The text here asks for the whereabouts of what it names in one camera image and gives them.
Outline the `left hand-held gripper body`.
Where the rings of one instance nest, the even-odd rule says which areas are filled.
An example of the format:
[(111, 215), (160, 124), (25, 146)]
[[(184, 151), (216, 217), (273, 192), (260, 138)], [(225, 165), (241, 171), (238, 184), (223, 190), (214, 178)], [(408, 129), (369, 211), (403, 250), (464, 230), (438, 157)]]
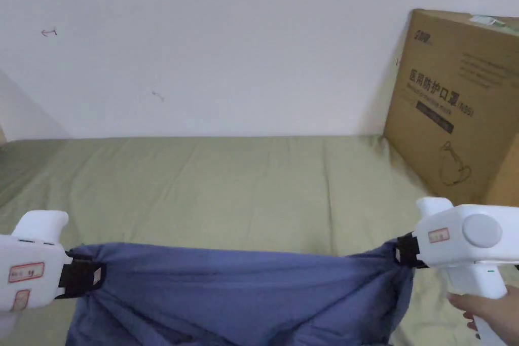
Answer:
[(69, 216), (57, 210), (25, 213), (1, 235), (1, 323), (15, 324), (26, 309), (49, 305), (65, 291), (59, 281), (72, 263), (60, 244)]

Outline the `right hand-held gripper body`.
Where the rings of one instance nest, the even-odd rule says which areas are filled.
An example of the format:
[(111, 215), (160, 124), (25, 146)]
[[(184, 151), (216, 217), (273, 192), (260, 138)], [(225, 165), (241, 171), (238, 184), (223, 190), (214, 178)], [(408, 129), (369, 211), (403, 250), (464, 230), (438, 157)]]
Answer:
[(507, 288), (502, 264), (518, 264), (518, 208), (453, 205), (450, 200), (417, 200), (421, 219), (401, 237), (401, 263), (439, 268), (455, 292), (499, 299)]

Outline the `person's right hand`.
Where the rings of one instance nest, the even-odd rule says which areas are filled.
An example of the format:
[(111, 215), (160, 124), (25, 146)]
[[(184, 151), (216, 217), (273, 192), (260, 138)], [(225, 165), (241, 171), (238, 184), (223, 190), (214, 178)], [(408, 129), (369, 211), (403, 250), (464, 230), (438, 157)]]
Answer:
[(470, 294), (448, 293), (449, 303), (463, 311), (467, 327), (478, 332), (475, 317), (484, 320), (506, 345), (518, 345), (518, 288), (507, 285), (507, 294), (489, 299)]

